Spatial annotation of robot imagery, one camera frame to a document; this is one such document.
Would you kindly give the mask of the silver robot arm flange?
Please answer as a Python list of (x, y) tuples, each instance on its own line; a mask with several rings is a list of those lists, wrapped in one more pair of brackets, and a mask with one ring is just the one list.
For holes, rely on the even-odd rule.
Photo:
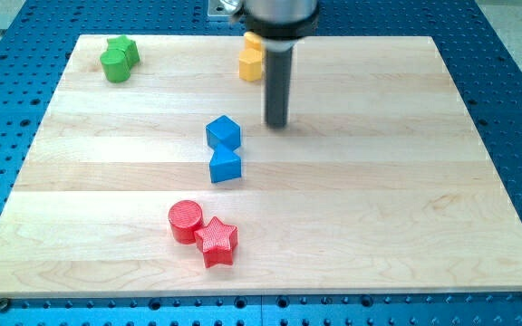
[(237, 0), (230, 20), (244, 20), (246, 29), (260, 36), (270, 52), (285, 52), (315, 33), (317, 0)]

